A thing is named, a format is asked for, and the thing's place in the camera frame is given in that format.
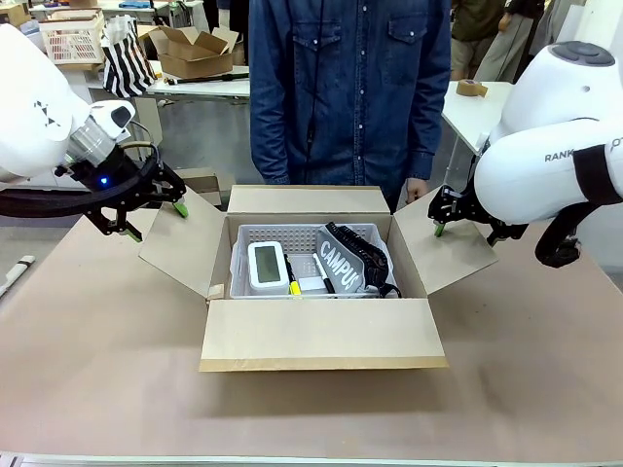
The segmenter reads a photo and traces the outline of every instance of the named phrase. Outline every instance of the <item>person's hand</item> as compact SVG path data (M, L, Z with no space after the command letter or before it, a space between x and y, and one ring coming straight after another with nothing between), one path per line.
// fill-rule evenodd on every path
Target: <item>person's hand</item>
M411 204L416 199L420 199L428 193L428 184L419 178L407 179L407 204Z
M508 29L508 25L510 24L510 20L512 18L512 15L505 13L502 19L499 21L499 24L497 25L497 30L499 32L506 32L506 29Z

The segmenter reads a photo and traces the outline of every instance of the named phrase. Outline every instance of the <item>black and white striped bag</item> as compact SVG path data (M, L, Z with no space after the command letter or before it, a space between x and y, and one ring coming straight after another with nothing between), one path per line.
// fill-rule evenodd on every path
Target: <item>black and white striped bag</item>
M108 92L123 98L135 97L156 82L156 74L138 44L136 18L110 18L101 46L106 55L104 89Z

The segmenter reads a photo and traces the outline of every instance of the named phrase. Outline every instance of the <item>blue denim shirt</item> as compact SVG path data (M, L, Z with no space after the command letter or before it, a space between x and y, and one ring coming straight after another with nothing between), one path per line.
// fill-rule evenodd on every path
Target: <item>blue denim shirt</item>
M430 177L450 79L450 0L250 8L251 153L267 183L378 185L390 197L407 177Z

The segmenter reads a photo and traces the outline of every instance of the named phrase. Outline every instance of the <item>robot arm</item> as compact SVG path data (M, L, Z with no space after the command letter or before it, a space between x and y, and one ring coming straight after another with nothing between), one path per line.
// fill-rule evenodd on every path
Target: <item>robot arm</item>
M86 214L103 234L140 232L127 213L151 202L177 201L186 188L145 142L118 144L134 116L123 100L87 104L69 87L63 74L10 25L0 25L0 62L4 78L13 83L0 106L0 215L60 217ZM143 147L151 157L143 164L127 154ZM71 176L89 192L34 192L11 189L26 178L49 170ZM116 219L102 208L116 211Z
M563 71L559 89L543 93L552 82L547 73ZM435 234L469 219L492 226L494 245L521 238L531 222L554 219L536 257L554 268L575 261L577 225L598 207L623 201L623 125L616 115L622 103L618 67L607 51L567 43L541 52L513 89L466 189L444 186L430 204Z

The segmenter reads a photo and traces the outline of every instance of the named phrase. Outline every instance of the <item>white plastic basket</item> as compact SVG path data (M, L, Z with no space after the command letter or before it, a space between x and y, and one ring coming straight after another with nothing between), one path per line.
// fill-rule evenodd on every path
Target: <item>white plastic basket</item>
M396 285L393 277L393 263L389 258L387 246L381 240L379 229L374 224L339 224L346 225L363 239L381 248L387 256L389 276L387 282ZM281 243L283 252L288 255L292 264L292 271L297 279L305 277L320 276L313 253L316 250L316 237L318 230L324 224L289 224L274 226L240 226L238 228L238 240L232 249L232 261L230 272L232 273L232 284L230 286L230 296L232 299L292 299L292 296L254 296L251 295L251 285L249 283L249 266L247 258L248 245L256 241L278 241ZM339 298L339 299L361 299L376 298L379 292L376 289L365 291L358 294L318 294L303 293L310 298ZM395 292L391 292L388 297L397 297Z
M39 23L48 58L59 65L103 63L104 22L99 8L53 12Z

